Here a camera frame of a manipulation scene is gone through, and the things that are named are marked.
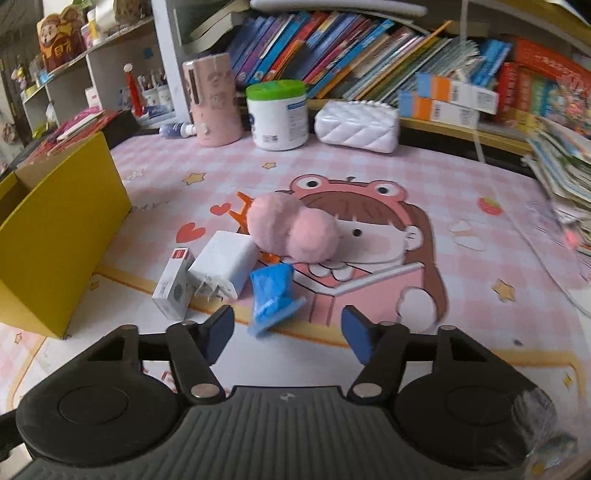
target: white quilted bag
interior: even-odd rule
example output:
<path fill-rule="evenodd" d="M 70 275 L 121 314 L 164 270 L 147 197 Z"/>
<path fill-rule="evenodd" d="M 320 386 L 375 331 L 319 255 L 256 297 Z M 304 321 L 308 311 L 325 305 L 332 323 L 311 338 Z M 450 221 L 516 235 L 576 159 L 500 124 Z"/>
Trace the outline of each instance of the white quilted bag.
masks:
<path fill-rule="evenodd" d="M 398 109 L 365 100 L 330 100 L 316 115 L 314 130 L 324 143 L 391 153 L 400 133 Z"/>

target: cartoon figure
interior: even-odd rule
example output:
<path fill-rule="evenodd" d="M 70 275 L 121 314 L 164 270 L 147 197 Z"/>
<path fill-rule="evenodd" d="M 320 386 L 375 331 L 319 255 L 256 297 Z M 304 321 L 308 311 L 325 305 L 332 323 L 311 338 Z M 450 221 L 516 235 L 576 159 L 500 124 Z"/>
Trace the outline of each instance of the cartoon figure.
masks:
<path fill-rule="evenodd" d="M 352 304 L 375 323 L 399 321 L 413 332 L 427 332 L 448 306 L 431 223 L 423 210 L 406 203 L 407 192 L 393 181 L 353 179 L 307 174 L 284 191 L 335 216 L 341 232 L 331 261 L 294 264 L 297 293 L 309 299 L 309 320 L 339 325 L 343 307 Z"/>

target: toy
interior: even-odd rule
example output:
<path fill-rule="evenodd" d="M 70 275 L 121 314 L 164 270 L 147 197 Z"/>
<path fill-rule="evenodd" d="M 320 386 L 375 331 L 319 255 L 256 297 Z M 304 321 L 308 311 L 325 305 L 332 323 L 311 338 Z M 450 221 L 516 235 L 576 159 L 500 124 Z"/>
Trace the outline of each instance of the toy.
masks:
<path fill-rule="evenodd" d="M 271 192 L 245 205 L 233 218 L 243 223 L 261 250 L 295 262 L 319 263 L 336 252 L 339 231 L 336 219 L 318 209 L 308 208 L 294 196 Z"/>

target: pink thermos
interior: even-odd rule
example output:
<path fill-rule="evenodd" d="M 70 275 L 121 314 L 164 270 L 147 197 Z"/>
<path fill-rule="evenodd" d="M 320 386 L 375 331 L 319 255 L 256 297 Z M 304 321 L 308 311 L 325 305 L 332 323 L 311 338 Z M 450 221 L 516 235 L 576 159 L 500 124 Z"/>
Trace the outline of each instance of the pink thermos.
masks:
<path fill-rule="evenodd" d="M 220 53 L 186 61 L 183 70 L 199 144 L 220 147 L 238 140 L 242 122 L 230 55 Z"/>

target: yellow box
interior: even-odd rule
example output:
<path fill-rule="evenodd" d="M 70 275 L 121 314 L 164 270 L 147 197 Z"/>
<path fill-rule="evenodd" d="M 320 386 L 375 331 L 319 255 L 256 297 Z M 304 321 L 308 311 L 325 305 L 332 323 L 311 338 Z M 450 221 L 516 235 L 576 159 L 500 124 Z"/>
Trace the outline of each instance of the yellow box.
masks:
<path fill-rule="evenodd" d="M 62 337 L 131 203 L 97 134 L 0 183 L 0 322 Z"/>

